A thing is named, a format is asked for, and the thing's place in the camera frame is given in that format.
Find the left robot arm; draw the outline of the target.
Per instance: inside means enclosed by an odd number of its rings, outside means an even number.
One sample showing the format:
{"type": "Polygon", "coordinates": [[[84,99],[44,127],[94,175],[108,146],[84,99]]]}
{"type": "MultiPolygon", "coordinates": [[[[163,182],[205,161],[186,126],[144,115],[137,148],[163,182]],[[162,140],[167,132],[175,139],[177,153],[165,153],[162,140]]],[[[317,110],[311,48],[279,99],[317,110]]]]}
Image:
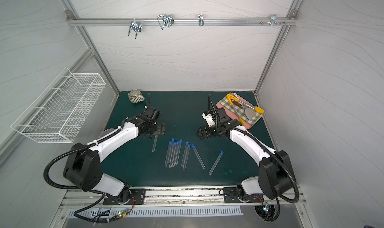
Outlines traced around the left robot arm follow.
{"type": "Polygon", "coordinates": [[[114,151],[139,136],[159,136],[165,134],[165,124],[147,116],[126,118],[117,129],[87,144],[77,143],[70,151],[50,161],[43,171],[45,182],[62,190],[82,190],[84,192],[104,193],[126,200],[130,196],[130,186],[103,172],[102,162],[114,151]],[[67,162],[63,171],[65,179],[72,186],[54,182],[50,169],[63,158],[67,162]]]}

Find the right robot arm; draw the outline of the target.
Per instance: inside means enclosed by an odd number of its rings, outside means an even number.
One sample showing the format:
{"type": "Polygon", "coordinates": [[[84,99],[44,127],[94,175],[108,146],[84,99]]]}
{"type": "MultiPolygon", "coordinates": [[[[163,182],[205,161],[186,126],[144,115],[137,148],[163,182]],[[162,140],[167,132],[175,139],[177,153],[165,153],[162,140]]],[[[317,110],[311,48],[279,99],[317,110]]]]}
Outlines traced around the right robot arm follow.
{"type": "Polygon", "coordinates": [[[202,140],[226,136],[255,161],[259,167],[258,176],[240,182],[239,198],[263,194],[270,200],[281,198],[291,204],[299,201],[299,188],[289,155],[283,150],[276,151],[263,144],[239,121],[232,120],[220,125],[200,127],[197,136],[202,140]]]}

